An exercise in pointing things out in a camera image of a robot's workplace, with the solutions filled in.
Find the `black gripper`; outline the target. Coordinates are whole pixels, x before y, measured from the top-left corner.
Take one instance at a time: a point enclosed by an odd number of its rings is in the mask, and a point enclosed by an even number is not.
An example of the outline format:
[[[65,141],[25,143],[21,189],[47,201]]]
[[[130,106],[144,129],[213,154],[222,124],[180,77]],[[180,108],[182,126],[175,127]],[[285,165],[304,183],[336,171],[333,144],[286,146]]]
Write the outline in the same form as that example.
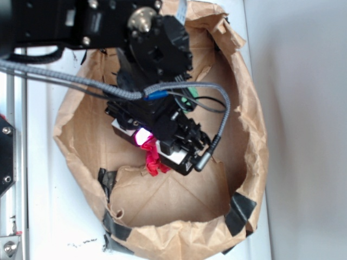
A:
[[[189,119],[181,109],[179,98],[183,97],[182,93],[150,101],[129,101],[111,94],[105,96],[108,98],[108,113],[118,120],[121,127],[147,129],[164,143],[162,148],[167,155],[183,149],[195,157],[211,144],[201,125]]]

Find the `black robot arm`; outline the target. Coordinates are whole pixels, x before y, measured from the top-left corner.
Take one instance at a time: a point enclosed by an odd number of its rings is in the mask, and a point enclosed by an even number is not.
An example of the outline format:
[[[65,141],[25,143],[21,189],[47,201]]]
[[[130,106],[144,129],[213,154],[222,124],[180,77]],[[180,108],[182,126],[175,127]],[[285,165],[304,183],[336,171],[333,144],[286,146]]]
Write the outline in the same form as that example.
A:
[[[32,73],[66,48],[118,54],[115,86],[104,87],[107,112],[121,129],[144,128],[164,152],[195,157],[210,144],[193,110],[186,82],[192,70],[189,35],[161,1],[1,1],[1,67]]]

